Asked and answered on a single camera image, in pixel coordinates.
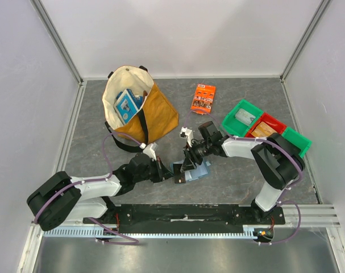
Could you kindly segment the black credit card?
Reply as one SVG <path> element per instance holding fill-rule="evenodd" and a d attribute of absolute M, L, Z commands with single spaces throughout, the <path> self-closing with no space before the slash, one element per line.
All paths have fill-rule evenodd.
<path fill-rule="evenodd" d="M 182 163 L 173 163 L 173 180 L 175 184 L 185 184 L 186 183 L 186 177 L 185 172 L 181 171 Z"/>

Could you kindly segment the blue card holder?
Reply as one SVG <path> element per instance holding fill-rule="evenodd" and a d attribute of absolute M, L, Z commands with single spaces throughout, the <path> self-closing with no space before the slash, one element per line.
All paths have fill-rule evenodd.
<path fill-rule="evenodd" d="M 197 168 L 190 170 L 190 171 L 186 171 L 185 172 L 186 182 L 198 180 L 202 177 L 209 175 L 210 174 L 210 169 L 209 169 L 210 166 L 211 166 L 210 162 L 203 161 L 200 166 L 197 166 Z"/>

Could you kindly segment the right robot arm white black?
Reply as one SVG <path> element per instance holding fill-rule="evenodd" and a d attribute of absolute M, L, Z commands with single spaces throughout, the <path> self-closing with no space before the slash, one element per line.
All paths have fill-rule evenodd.
<path fill-rule="evenodd" d="M 202 124 L 198 130 L 201 140 L 193 138 L 193 131 L 187 127 L 180 130 L 180 137 L 186 139 L 182 172 L 200 166 L 209 155 L 254 160 L 265 179 L 251 203 L 250 215 L 257 224 L 269 220 L 284 191 L 303 178 L 305 163 L 300 149 L 279 133 L 263 138 L 224 136 L 212 121 Z"/>

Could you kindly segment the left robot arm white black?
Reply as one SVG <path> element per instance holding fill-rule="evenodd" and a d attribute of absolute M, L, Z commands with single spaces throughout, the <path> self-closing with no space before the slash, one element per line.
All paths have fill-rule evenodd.
<path fill-rule="evenodd" d="M 107 224 L 115 218 L 109 197 L 126 194 L 142 181 L 159 183 L 171 177 L 173 173 L 159 157 L 152 159 L 138 153 L 129 163 L 103 176 L 71 177 L 65 171 L 56 172 L 28 197 L 26 203 L 35 217 L 34 223 L 44 231 L 64 221 L 86 217 Z"/>

